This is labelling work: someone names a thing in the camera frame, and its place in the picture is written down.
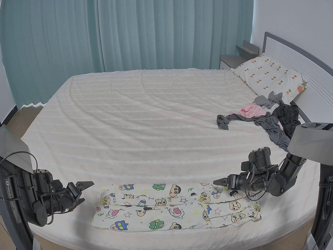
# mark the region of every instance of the bed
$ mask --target bed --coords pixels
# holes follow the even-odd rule
[[[333,77],[304,53],[281,38],[265,34],[263,51],[293,60],[293,69],[318,77]],[[332,91],[322,87],[328,113]],[[320,119],[299,95],[297,104],[313,121]],[[50,226],[30,225],[38,235],[71,249],[251,249],[294,231],[314,217],[319,164],[307,161],[295,186],[281,197],[260,200],[262,220],[240,227],[121,233],[92,227],[100,187],[108,182],[209,182],[239,173],[240,163],[256,148],[271,148],[272,164],[286,152],[253,123],[231,122],[228,131],[216,126],[217,114],[228,114],[252,102],[252,92],[230,70],[135,70],[71,77],[31,124],[23,141],[39,167],[54,179],[94,181],[84,191],[86,201]]]

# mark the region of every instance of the floor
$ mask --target floor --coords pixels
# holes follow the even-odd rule
[[[21,138],[42,108],[43,106],[41,105],[21,108],[10,120],[7,127]],[[307,232],[312,226],[312,223],[313,220],[286,236],[251,250],[302,250]],[[0,227],[0,243],[3,247],[2,249],[15,250],[14,244],[5,229],[1,216],[0,225],[2,226]],[[38,236],[38,241],[44,250],[70,250],[69,248],[47,241],[40,236]]]

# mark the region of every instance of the white headboard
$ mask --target white headboard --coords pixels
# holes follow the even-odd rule
[[[303,75],[308,88],[293,102],[305,121],[333,122],[333,69],[309,52],[265,32],[262,52]]]

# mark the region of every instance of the bed sheet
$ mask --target bed sheet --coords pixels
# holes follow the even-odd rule
[[[71,249],[250,249],[309,221],[318,197],[319,165],[307,161],[295,186],[261,200],[262,220],[234,228],[121,233],[94,228],[100,187],[109,182],[210,182],[239,173],[251,150],[269,146],[272,164],[285,152],[266,132],[234,121],[216,125],[256,95],[230,70],[136,70],[73,76],[48,101],[23,141],[64,185],[94,181],[73,212],[38,235]]]

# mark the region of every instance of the curtain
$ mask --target curtain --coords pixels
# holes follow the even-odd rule
[[[71,76],[196,67],[250,40],[253,0],[2,0],[3,63],[16,104]]]

